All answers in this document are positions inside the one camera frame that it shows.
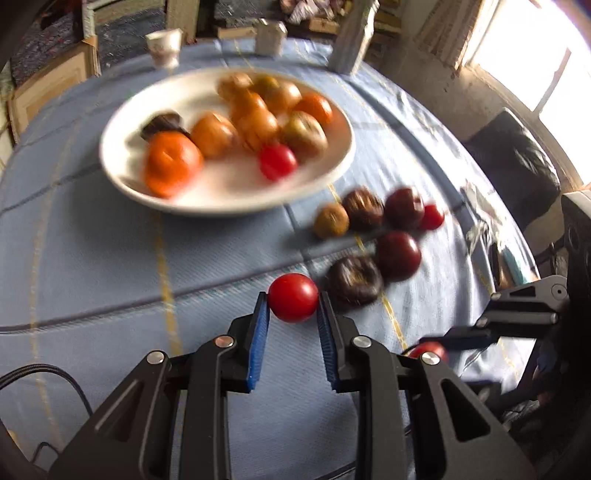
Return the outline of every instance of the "orange tomato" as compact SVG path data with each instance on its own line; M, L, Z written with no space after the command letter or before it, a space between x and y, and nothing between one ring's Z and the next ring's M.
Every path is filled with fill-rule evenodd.
M191 130L191 140L205 158L221 157L237 136L231 121L214 112L206 112Z
M323 127L330 124L333 119L333 112L329 101L322 95L318 95L318 93L304 94L293 111L305 112L313 116Z
M262 108L243 116L236 127L244 147L253 152L274 142L279 134L277 118L269 110Z
M201 151L180 132L159 132L148 147L144 182L157 197L170 198L203 167Z
M273 115L289 112L301 100L300 89L291 82L281 82L279 87L265 94L267 108Z
M252 85L252 79L246 73L237 72L224 77L217 84L217 94L224 100L230 101L240 90L245 90Z
M243 116L256 109L267 110L261 96L249 90L242 90L230 102L230 120L236 125Z

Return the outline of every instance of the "black chair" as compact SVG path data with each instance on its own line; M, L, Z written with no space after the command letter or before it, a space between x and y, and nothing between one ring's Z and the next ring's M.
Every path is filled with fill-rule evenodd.
M558 198L560 181L548 155L506 108L464 146L522 231Z

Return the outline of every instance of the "cherry tomato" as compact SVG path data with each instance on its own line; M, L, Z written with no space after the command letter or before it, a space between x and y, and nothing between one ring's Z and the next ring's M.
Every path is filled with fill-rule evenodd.
M445 212L439 208L435 203L425 205L425 215L419 228L421 230L437 230L443 225L445 220Z
M288 273L271 284L268 300L277 318L287 323L299 323L316 311L318 288L305 275Z
M259 160L262 174L271 181L287 177L297 168L294 153L279 143L264 147L259 154Z
M408 356L410 358L420 358L420 356L425 352L433 352L445 363L449 362L447 351L443 348L443 345L438 342L419 343L415 348L413 348L410 351Z

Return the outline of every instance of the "blue tablecloth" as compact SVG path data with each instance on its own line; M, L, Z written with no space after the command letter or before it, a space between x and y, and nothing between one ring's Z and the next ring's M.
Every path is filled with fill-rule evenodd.
M392 351L420 336L473 323L492 291L487 256L466 253L474 216L467 181L508 218L505 241L527 277L531 253L505 206L452 134L412 97L367 65L354 77L328 72L330 47L290 40L278 59L252 54L252 41L199 44L181 53L178 72L225 65L263 67L299 77L349 116L353 165L314 196L240 218L181 218L138 205L102 173L98 143L119 106L166 72L143 56L51 101L22 135L0 184L0 374L31 362L72 374L97 407L152 349L191 352L252 311L257 293L284 272L321 278L352 236L319 242L310 225L319 205L356 185L384 197L415 185L452 212L420 238L423 262L410 280L390 284L387 300L350 315ZM372 238L363 238L371 251ZM453 358L458 373L518 381L529 342L504 340L474 359ZM27 455L48 440L63 447L86 420L65 381L29 377L0 392L0 416ZM316 323L272 319L262 377L251 395L229 399L236 479L311 480L355 456L356 409L325 378ZM42 464L52 460L47 454Z

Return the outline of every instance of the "wall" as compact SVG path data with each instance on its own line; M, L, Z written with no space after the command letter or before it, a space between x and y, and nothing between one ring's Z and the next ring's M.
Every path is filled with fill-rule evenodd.
M407 0L400 8L402 39L384 56L380 71L429 109L459 139L466 140L508 105L497 91L471 69L458 76L431 54L420 51L412 38L437 0ZM533 253L539 253L564 233L557 202L524 232Z

